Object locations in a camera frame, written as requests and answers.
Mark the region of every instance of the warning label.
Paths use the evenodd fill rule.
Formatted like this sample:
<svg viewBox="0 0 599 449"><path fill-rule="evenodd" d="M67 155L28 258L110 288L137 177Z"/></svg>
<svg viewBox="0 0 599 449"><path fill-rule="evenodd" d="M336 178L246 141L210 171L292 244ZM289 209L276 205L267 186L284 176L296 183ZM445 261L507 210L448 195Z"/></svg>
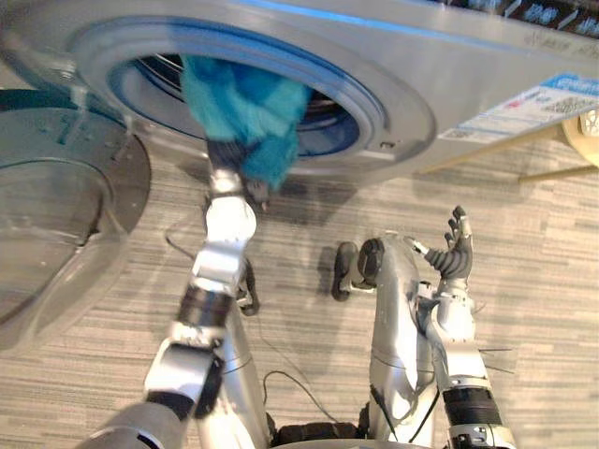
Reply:
<svg viewBox="0 0 599 449"><path fill-rule="evenodd" d="M489 144L599 107L599 80L562 74L510 98L439 138Z"/></svg>

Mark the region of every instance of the open washer door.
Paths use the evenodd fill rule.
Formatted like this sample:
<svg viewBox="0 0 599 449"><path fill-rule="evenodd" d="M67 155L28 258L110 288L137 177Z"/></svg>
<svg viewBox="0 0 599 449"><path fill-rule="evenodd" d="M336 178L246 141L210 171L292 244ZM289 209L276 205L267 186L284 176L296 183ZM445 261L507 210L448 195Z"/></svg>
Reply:
<svg viewBox="0 0 599 449"><path fill-rule="evenodd" d="M0 90L0 352L40 344L106 293L150 189L140 142L68 100Z"/></svg>

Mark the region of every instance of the wood-grain floor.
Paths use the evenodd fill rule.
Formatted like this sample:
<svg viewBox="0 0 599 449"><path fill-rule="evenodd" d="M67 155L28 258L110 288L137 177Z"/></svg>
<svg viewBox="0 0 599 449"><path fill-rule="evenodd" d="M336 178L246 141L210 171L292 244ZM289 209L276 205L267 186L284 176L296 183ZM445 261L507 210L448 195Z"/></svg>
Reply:
<svg viewBox="0 0 599 449"><path fill-rule="evenodd" d="M189 269L164 233L170 228L190 251L203 236L205 188L190 175L194 170L152 162L150 201L119 281L63 335L0 359L0 447L72 447L140 398ZM542 142L360 189L288 183L259 217L249 248L263 307L244 322L259 374L284 369L304 376L333 416L356 422L368 398L374 298L332 300L335 246L387 229L442 245L448 214L460 203L475 230L471 294L480 308L480 345L513 350L486 360L514 372L490 375L519 447L599 447L599 177L515 183L525 172L581 163L573 151ZM276 376L269 379L268 410L278 425L325 419ZM445 418L437 412L442 447ZM198 447L193 429L187 447Z"/></svg>

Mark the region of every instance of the teal cloth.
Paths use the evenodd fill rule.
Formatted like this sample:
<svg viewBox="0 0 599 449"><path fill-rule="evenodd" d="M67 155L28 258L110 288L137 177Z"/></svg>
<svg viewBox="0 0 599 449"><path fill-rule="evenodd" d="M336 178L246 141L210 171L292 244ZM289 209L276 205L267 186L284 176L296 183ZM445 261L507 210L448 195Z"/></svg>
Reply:
<svg viewBox="0 0 599 449"><path fill-rule="evenodd" d="M212 59L183 56L183 97L206 137L255 147L243 175L276 190L297 159L296 125L311 90L274 73Z"/></svg>

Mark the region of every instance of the black wire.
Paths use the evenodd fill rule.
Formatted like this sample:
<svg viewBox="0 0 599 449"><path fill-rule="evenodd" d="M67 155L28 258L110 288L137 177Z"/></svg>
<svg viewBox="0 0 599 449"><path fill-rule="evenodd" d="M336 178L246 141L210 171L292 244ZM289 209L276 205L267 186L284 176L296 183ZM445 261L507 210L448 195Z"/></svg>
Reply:
<svg viewBox="0 0 599 449"><path fill-rule="evenodd" d="M429 419L429 416L431 416L432 411L434 410L434 406L437 405L437 400L439 399L439 388L437 388L437 392L434 395L434 399L431 402L431 406L429 407L429 409L427 410L427 414L424 415L424 418L422 418L422 422L420 423L420 426L418 426L418 428L416 429L416 433L414 434L414 436L410 439L409 442L413 442L416 437L418 436L418 433L420 433L420 430L422 430L422 428L424 427L424 423L427 422L427 419Z"/></svg>
<svg viewBox="0 0 599 449"><path fill-rule="evenodd" d="M389 413L387 411L387 406L385 405L385 398L383 398L383 395L381 395L378 392L378 390L376 388L374 388L373 384L371 384L371 395L373 395L373 399L374 399L374 402L376 403L376 405L378 405L379 408L381 409L381 412L383 412L385 421L387 421L387 425L389 426L389 430L391 430L391 433L395 437L395 441L399 442L399 440L397 438L397 434L395 433L395 428L393 427L393 423L391 422L391 417L389 416Z"/></svg>
<svg viewBox="0 0 599 449"><path fill-rule="evenodd" d="M177 243L175 243L174 241L172 241L172 239L170 239L170 237L168 236L168 231L165 231L165 240L167 241L167 243L172 248L174 248L175 250L177 250L179 253L186 255L191 260L196 260L196 258L194 257L193 254L191 254L188 251L184 250L181 246L179 246Z"/></svg>
<svg viewBox="0 0 599 449"><path fill-rule="evenodd" d="M178 252L186 255L191 260L195 260L196 259L193 254L187 252L181 246L177 245L174 241L172 241L172 239L168 235L168 231L165 231L165 240L167 241L168 245L170 245L173 249L175 249ZM293 365L293 367L295 369L297 369L303 375L303 373L300 371L300 369L298 369L298 367L296 367L296 365L293 362L291 362L291 360L289 360L285 355L283 355L278 349L276 349L272 344L270 344L262 336L262 325L259 322L259 318L258 318L258 326L259 326L260 339L262 339L270 348L272 348L274 351L276 351L279 355L282 355L283 358L285 358L289 363L291 363L291 365ZM310 400L314 403L314 405L318 408L318 410L320 410L320 412L322 412L328 419L330 419L334 423L339 423L339 421L337 419L335 419L334 417L332 417L330 415L330 413L327 412L327 410L325 410L325 408L322 405L320 405L320 403L316 400L316 398L312 395L312 393L310 393L310 391L308 391L308 389L300 381L298 381L291 374L288 374L288 373L286 373L284 371L280 371L280 370L277 370L277 369L274 369L272 371L267 372L267 374L264 376L264 379L262 379L262 389L264 390L264 401L263 401L264 405L266 405L266 401L267 401L267 399L269 397L269 393L268 393L268 390L267 390L267 387L266 387L266 380L272 374L281 374L281 375L285 376L287 379L290 379L291 381L293 381L294 383L296 383L306 393L306 395L308 395L308 397L310 398Z"/></svg>
<svg viewBox="0 0 599 449"><path fill-rule="evenodd" d="M266 381L267 381L267 379L268 379L268 378L269 378L269 377L270 377L272 374L281 374L282 376L285 376L287 379L289 379L289 380L293 381L293 382L294 382L294 383L295 383L295 384L296 384L296 385L297 385L299 388L301 388L301 389L304 391L304 393L305 393L306 395L308 395L308 397L310 398L310 400L311 400L311 401L314 403L314 405L315 405L315 406L318 408L318 410L319 410L320 412L322 412L322 414L324 414L324 415L325 415L325 416L326 416L328 419L330 419L332 422L334 422L334 423L339 423L339 421L337 421L335 418L333 418L333 417L332 417L332 416L329 414L329 412L327 412L327 411L325 410L325 408L324 408L322 405L320 405L320 404L318 403L318 401L317 401L317 400L316 400L316 398L315 398L315 397L312 395L312 393L310 393L310 392L308 391L308 389L307 389L307 388L306 388L306 387L305 387L305 386L304 386L304 385L303 385L303 384L302 384L300 381L298 381L298 380L297 380L295 377L293 377L291 374L287 374L286 372L284 372L284 371L279 371L279 370L277 370L277 369L273 369L272 371L269 371L269 372L267 372L267 373L266 373L266 375L264 376L264 378L262 379L262 389L263 389L263 391L264 391L264 400L263 400L263 404L264 404L264 405L266 405L266 401L267 401L267 400L268 400L268 398L269 398L269 392L268 392L268 390L267 390L267 387L266 387Z"/></svg>

